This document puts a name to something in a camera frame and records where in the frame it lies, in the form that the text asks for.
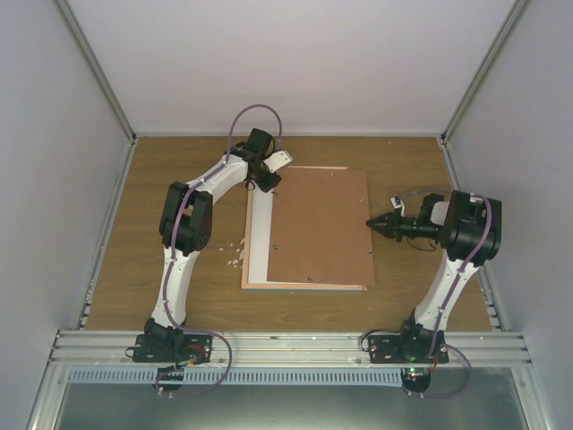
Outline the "brown backing board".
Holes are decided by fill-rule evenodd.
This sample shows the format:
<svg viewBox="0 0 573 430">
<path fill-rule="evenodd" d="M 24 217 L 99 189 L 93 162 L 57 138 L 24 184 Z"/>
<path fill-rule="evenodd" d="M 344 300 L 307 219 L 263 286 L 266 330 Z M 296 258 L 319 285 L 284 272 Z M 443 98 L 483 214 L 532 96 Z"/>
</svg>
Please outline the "brown backing board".
<svg viewBox="0 0 573 430">
<path fill-rule="evenodd" d="M 372 287 L 366 173 L 292 167 L 281 176 L 272 202 L 268 280 Z"/>
</svg>

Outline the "blue wooden picture frame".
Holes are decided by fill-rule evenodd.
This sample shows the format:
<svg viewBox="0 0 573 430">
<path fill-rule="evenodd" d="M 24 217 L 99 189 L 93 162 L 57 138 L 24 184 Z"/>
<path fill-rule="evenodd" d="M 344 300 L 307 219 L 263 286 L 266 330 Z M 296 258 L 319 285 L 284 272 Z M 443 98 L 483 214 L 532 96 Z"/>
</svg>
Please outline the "blue wooden picture frame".
<svg viewBox="0 0 573 430">
<path fill-rule="evenodd" d="M 248 193 L 244 290 L 365 291 L 374 282 L 366 174 L 285 168 L 277 189 Z"/>
</svg>

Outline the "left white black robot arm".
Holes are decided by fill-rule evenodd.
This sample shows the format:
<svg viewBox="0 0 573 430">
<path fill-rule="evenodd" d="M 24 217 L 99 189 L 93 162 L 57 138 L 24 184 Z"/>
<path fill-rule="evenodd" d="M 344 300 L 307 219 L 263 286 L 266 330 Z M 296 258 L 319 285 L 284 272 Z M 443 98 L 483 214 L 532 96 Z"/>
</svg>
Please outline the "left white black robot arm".
<svg viewBox="0 0 573 430">
<path fill-rule="evenodd" d="M 183 330 L 186 299 L 194 265 L 211 237 L 216 202 L 241 183 L 271 191 L 281 181 L 278 171 L 291 161 L 287 152 L 276 149 L 271 134 L 254 128 L 202 176 L 169 186 L 159 223 L 164 246 L 160 292 L 136 341 L 134 360 L 180 362 L 196 350 Z"/>
</svg>

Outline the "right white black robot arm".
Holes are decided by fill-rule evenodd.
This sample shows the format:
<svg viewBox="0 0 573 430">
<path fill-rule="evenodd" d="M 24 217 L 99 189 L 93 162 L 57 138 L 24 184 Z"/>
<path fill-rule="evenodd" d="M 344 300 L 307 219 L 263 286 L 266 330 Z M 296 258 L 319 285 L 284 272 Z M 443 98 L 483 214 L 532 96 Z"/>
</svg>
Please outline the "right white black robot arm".
<svg viewBox="0 0 573 430">
<path fill-rule="evenodd" d="M 398 331 L 367 332 L 363 347 L 374 364 L 449 361 L 445 331 L 467 282 L 500 249 L 502 202 L 453 191 L 430 193 L 416 217 L 407 217 L 404 200 L 391 199 L 394 210 L 369 219 L 366 226 L 388 239 L 428 239 L 442 250 L 439 269 L 423 300 Z"/>
</svg>

